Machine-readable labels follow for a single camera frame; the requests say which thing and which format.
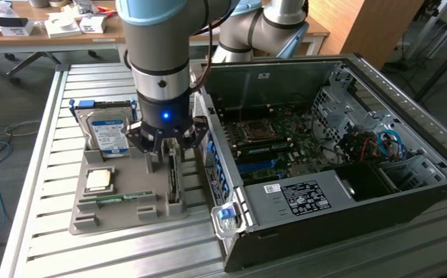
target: floor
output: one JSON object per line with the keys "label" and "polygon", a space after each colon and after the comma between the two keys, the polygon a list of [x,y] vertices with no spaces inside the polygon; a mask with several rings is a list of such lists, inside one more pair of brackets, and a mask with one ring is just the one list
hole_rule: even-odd
{"label": "floor", "polygon": [[[407,41],[411,41],[417,37],[418,31],[422,29],[423,25],[425,23],[413,24],[411,29],[406,34]],[[98,54],[99,58],[90,57],[86,51],[57,53],[55,55],[63,63],[70,64],[119,62],[117,50],[99,50]],[[17,54],[17,57],[22,60],[27,57],[27,55]],[[435,72],[446,58],[447,45],[437,58],[426,62],[426,69],[418,68],[417,66],[411,67],[414,63],[409,61],[409,71],[389,73],[387,76],[390,76],[394,82],[403,87],[409,93],[414,94],[406,81],[413,78],[411,85],[414,90],[418,91],[423,87],[426,81],[431,77],[431,74]],[[31,67],[26,68],[23,72],[17,75],[17,77],[22,78],[23,84],[15,86],[7,82],[7,78],[5,76],[5,72],[10,70],[15,63],[17,62],[6,60],[0,54],[0,125],[5,126],[17,124],[25,120],[35,120],[42,117],[55,69],[54,63],[49,61],[49,59],[41,58]],[[435,89],[430,92],[430,95],[431,97],[425,101],[425,104],[435,117],[447,126],[447,75],[445,75],[439,80]],[[37,128],[37,125],[27,126],[26,128],[27,129],[23,129],[19,132],[33,130]],[[11,216],[14,216],[18,206],[34,144],[35,136],[14,138],[13,154],[9,159],[0,163],[0,191],[5,205]],[[3,230],[0,231],[0,261],[10,229],[11,225],[6,224]]]}

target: hard drive label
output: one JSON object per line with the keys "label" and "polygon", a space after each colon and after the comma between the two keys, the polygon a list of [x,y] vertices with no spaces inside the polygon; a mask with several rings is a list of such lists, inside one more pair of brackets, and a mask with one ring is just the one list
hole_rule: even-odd
{"label": "hard drive label", "polygon": [[295,215],[303,215],[333,207],[317,181],[283,186],[282,190]]}
{"label": "hard drive label", "polygon": [[129,141],[121,132],[125,127],[122,120],[97,120],[91,123],[101,150],[115,157],[129,151]]}

